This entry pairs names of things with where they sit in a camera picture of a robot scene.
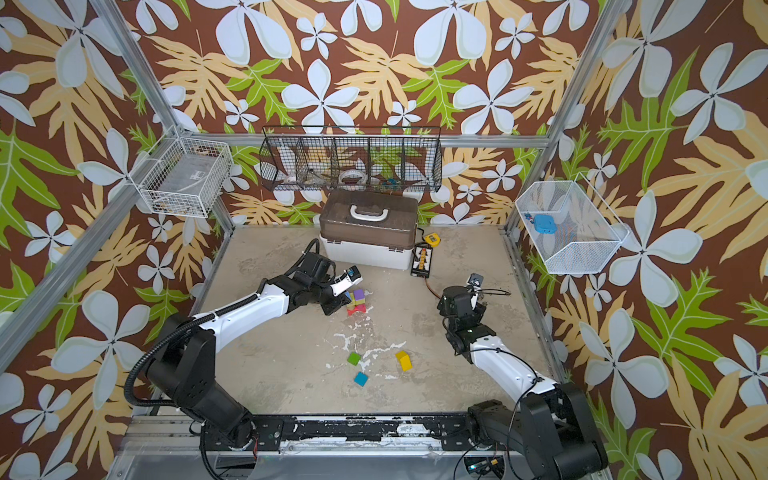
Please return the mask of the red wood block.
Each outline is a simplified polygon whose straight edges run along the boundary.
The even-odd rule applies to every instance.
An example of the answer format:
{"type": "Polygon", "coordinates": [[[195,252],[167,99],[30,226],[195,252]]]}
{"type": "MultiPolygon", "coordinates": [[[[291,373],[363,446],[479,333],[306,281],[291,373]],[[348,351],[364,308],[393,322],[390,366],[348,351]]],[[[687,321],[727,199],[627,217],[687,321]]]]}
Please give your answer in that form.
{"type": "Polygon", "coordinates": [[[365,305],[356,305],[347,309],[348,316],[354,315],[355,313],[366,313],[366,312],[367,312],[367,308],[365,305]]]}

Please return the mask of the yellow wood block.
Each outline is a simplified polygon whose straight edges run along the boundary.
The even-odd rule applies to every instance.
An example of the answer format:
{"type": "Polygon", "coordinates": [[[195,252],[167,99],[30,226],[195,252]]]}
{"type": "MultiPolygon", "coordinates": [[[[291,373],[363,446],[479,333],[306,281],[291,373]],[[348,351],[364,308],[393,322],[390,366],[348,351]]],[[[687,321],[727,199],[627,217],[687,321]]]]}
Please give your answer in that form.
{"type": "Polygon", "coordinates": [[[395,355],[395,357],[403,372],[410,371],[413,368],[411,358],[407,352],[400,351],[395,355]]]}

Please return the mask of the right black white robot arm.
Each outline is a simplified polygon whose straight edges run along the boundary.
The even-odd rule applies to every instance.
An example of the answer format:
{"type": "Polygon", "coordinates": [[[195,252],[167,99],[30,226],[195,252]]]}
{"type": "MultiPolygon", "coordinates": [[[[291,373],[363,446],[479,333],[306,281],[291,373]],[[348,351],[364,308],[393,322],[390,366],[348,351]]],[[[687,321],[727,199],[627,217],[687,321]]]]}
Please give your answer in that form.
{"type": "Polygon", "coordinates": [[[582,479],[609,459],[585,392],[538,372],[483,323],[486,293],[478,283],[450,286],[437,304],[454,354],[487,374],[510,397],[511,408],[489,400],[468,409],[476,445],[520,454],[535,479],[582,479]]]}

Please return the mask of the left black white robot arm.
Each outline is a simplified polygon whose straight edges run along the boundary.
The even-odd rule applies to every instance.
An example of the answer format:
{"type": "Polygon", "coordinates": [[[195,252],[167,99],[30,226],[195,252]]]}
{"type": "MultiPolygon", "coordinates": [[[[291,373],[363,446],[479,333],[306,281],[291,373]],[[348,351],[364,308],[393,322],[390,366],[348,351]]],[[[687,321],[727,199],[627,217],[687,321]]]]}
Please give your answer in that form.
{"type": "Polygon", "coordinates": [[[362,281],[356,266],[341,273],[335,263],[306,250],[283,274],[263,279],[248,296],[191,317],[174,316],[166,331],[130,370],[124,397],[134,407],[175,407],[244,448],[252,438],[250,411],[215,378],[216,357],[256,327],[300,307],[317,304],[330,316],[351,302],[347,291],[362,281]]]}

